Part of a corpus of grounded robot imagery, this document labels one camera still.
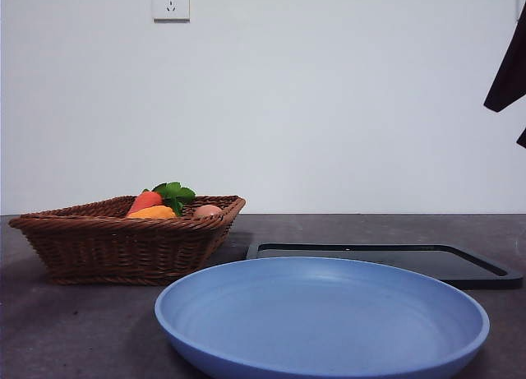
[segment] brown egg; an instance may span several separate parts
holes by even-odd
[[[194,217],[217,215],[220,211],[221,208],[215,205],[203,205],[199,206],[196,210],[194,210]]]

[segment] black tray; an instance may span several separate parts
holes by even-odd
[[[503,265],[446,245],[252,244],[247,259],[264,257],[335,257],[412,270],[459,289],[518,289],[523,276]]]

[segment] gray countertop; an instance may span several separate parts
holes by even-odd
[[[207,378],[172,350],[153,312],[163,287],[59,286],[2,217],[0,376]],[[242,260],[251,243],[443,243],[526,272],[526,215],[239,215],[207,265]],[[526,289],[467,290],[491,332],[455,379],[526,372]]]

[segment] brown wicker basket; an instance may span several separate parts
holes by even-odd
[[[245,205],[239,196],[197,196],[176,219],[127,219],[134,196],[21,215],[27,237],[56,284],[169,284],[199,270]],[[222,209],[196,219],[198,206]]]

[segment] carrot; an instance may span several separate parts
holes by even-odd
[[[138,210],[149,208],[151,206],[163,205],[163,198],[157,192],[142,192],[133,201],[130,210],[126,214],[128,217],[130,214],[137,212]]]
[[[175,217],[172,208],[164,205],[150,206],[129,214],[134,219],[172,219]]]

